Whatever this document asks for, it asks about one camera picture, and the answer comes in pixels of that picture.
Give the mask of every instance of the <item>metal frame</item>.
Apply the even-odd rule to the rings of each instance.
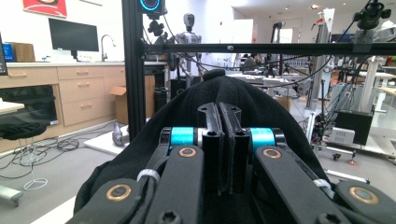
[[[128,124],[131,141],[146,122],[144,82],[145,53],[212,52],[212,53],[282,53],[301,55],[391,55],[396,43],[375,43],[369,48],[354,44],[177,44],[145,45],[143,15],[138,11],[138,1],[122,0],[122,18],[125,51],[125,76],[128,102]]]

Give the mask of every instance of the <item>ceiling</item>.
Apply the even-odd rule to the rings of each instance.
[[[335,15],[350,14],[361,11],[368,1],[365,0],[230,0],[232,7],[247,19],[264,18],[270,20],[290,20],[317,16],[324,8],[335,8]],[[385,9],[396,13],[394,0],[379,0]],[[315,4],[318,9],[311,9]]]

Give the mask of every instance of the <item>chair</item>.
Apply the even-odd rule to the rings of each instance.
[[[30,122],[24,124],[8,124],[7,128],[3,127],[3,138],[11,141],[19,140],[20,142],[20,153],[21,161],[20,163],[25,165],[31,165],[32,167],[32,180],[27,182],[23,188],[25,190],[40,189],[47,185],[48,180],[45,178],[35,178],[33,172],[33,166],[36,161],[40,161],[44,155],[36,154],[35,150],[35,136],[42,134],[47,130],[47,125]]]

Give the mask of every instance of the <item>cyan spool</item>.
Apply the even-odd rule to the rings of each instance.
[[[194,144],[194,128],[176,127],[172,128],[171,146],[183,146]]]
[[[265,146],[275,146],[274,133],[269,128],[250,128],[251,139],[253,142],[253,155],[257,148]]]

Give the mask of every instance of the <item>black aluminum bar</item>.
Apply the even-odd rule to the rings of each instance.
[[[204,152],[175,146],[161,176],[145,223],[202,223]]]
[[[138,1],[122,0],[122,23],[125,54],[125,79],[128,103],[129,136],[132,141],[146,123],[144,75],[143,14]]]
[[[177,44],[145,45],[145,52],[282,53],[300,55],[392,55],[396,43],[374,43],[367,52],[355,51],[352,43],[324,44]]]

